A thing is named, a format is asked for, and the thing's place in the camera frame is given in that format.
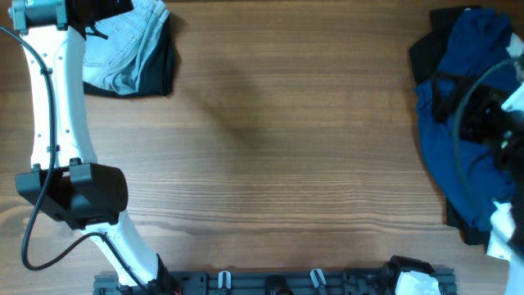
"wooden table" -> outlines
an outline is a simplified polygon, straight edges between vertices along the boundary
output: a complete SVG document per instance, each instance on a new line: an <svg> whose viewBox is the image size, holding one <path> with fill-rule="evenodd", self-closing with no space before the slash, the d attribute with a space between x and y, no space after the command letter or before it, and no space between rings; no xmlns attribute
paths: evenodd
<svg viewBox="0 0 524 295"><path fill-rule="evenodd" d="M454 267L460 294L501 294L507 264L444 225L418 150L407 49L429 10L458 4L169 3L174 93L86 98L99 162L124 171L140 234L171 270L341 269L396 254ZM522 2L492 4L523 31ZM90 294L111 272L92 243L42 272L20 262L32 206L14 176L29 170L32 102L20 46L2 36L0 52L0 294ZM31 260L78 236L41 215Z"/></svg>

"black mount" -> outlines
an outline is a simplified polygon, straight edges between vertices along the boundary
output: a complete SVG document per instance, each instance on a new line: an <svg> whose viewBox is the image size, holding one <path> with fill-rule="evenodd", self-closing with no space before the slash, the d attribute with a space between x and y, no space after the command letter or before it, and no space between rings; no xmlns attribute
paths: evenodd
<svg viewBox="0 0 524 295"><path fill-rule="evenodd" d="M395 295L400 273L410 270L435 278L442 295L457 295L452 269L434 270L427 262L402 256L393 256L382 268L375 269L233 274L222 271L213 275L176 271L169 277L179 282L174 290L178 295ZM122 291L116 275L95 277L93 295L146 295L137 288L132 293Z"/></svg>
<svg viewBox="0 0 524 295"><path fill-rule="evenodd" d="M148 282L147 285L145 285L145 287L147 288L147 293L145 294L175 295L175 293L178 293L179 295L182 295L182 289L178 284L177 280L171 276L167 268L164 266L164 262L162 262L160 256L156 255L156 257L158 257L158 271L156 273L156 279L153 279L152 281ZM138 286L118 286L118 280L116 291L120 292L120 294L122 295L144 294L143 290L140 289L140 287Z"/></svg>
<svg viewBox="0 0 524 295"><path fill-rule="evenodd" d="M32 172L16 176L16 190L34 205L46 176L47 170L35 166ZM120 169L72 159L69 167L53 172L41 210L71 229L85 229L103 222L117 224L127 204L128 186Z"/></svg>

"light blue jeans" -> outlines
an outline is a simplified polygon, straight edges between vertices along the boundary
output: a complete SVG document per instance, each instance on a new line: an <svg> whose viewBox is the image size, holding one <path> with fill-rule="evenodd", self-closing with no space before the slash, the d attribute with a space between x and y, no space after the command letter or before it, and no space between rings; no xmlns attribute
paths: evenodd
<svg viewBox="0 0 524 295"><path fill-rule="evenodd" d="M108 40L87 36L84 82L121 95L138 91L140 73L169 11L160 0L133 0L133 5L131 12L96 23Z"/></svg>

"black cable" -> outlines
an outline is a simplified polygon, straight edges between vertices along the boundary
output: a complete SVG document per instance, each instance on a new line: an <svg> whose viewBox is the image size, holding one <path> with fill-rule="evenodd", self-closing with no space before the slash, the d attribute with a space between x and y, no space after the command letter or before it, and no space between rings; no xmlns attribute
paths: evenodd
<svg viewBox="0 0 524 295"><path fill-rule="evenodd" d="M500 69L501 67L503 66L507 66L507 65L512 65L513 63L515 63L516 61L518 61L519 58L509 58L507 60L504 60L504 61L501 61L499 62L498 64L492 66L489 70L487 70L476 82L475 84L471 87L471 89L469 89L469 91L466 93L466 95L464 95L464 97L461 99L458 107L457 107L457 111L455 112L455 118L454 118L454 123L453 123L453 130L452 130L452 139L453 139L453 152L454 152L454 161L455 161L455 167L457 169L457 172L458 172L458 177L460 178L460 180L462 181L463 185L464 185L464 188L466 189L466 195L468 198L470 198L470 204L472 206L475 206L475 204L477 204L477 200L475 200L473 198L473 193L472 193L472 185L468 179L468 177L466 176L466 173L464 173L464 170L463 170L463 167L462 167L462 162L461 162L461 157L460 157L460 123L462 121L462 117L464 115L464 112L466 110L466 106L468 105L469 103L469 98L472 96L473 92L475 91L475 89L477 89L477 87L486 79L487 76L489 76L491 73L493 73L494 71ZM479 211L481 214L485 214L485 212L483 210L477 210ZM491 223L489 223L489 230L492 230L493 233L498 237L500 238L501 241L504 241L505 238L504 236L500 233L500 231L498 229L496 229L495 227L493 227L491 225ZM524 260L524 253L522 253L522 251L510 240L508 240L506 242L508 244L508 246L517 254L517 256L519 256L521 259Z"/></svg>
<svg viewBox="0 0 524 295"><path fill-rule="evenodd" d="M124 259L120 256L120 254L116 251L115 247L111 243L111 241L107 238L105 234L101 233L90 233L85 234L81 238L77 239L74 243L72 243L66 250L64 250L60 255L58 255L56 258L52 259L51 261L44 263L42 265L32 265L29 262L28 257L28 249L29 249L29 240L31 238L31 232L33 231L34 222L36 221L36 217L38 215L38 212L40 211L40 207L42 207L43 200L45 199L45 196L47 194L47 191L49 190L49 186L51 185L52 181L52 173L55 169L55 162L56 162L56 118L55 118L55 99L53 94L53 88L52 88L52 82L51 82L51 72L46 67L45 62L40 57L40 55L29 45L26 41L24 41L22 38L17 36L15 33L11 32L9 29L6 29L5 27L0 26L0 30L7 35L9 35L11 38L13 38L15 41L20 43L31 55L34 57L35 61L40 66L43 78L45 79L46 88L47 88L47 99L49 104L49 147L50 147L50 160L49 160L49 168L47 169L47 175L46 179L44 180L42 190L40 191L40 194L38 195L38 199L36 203L34 204L33 212L31 213L31 217L29 218L29 223L27 224L27 228L25 229L24 239L22 241L22 263L28 270L32 271L38 271L38 270L44 270L47 269L49 266L54 265L58 261L62 260L67 254L69 254L73 249L75 249L79 244L81 244L83 241L85 241L88 238L91 237L99 237L111 250L111 253L115 256L116 260L120 263L122 268L128 273L129 277L133 279L133 281L140 287L143 292L148 293L146 287L140 282L140 280L137 278L137 276L131 271L131 268L125 264Z"/></svg>
<svg viewBox="0 0 524 295"><path fill-rule="evenodd" d="M483 154L481 154L480 156L478 156L475 161L472 162L472 164L469 166L469 169L468 169L468 176L472 176L473 174L473 168L475 168L475 166L480 163L482 160L486 159L487 157L489 156L492 156L493 155L493 152L491 151L488 151L488 152L485 152Z"/></svg>

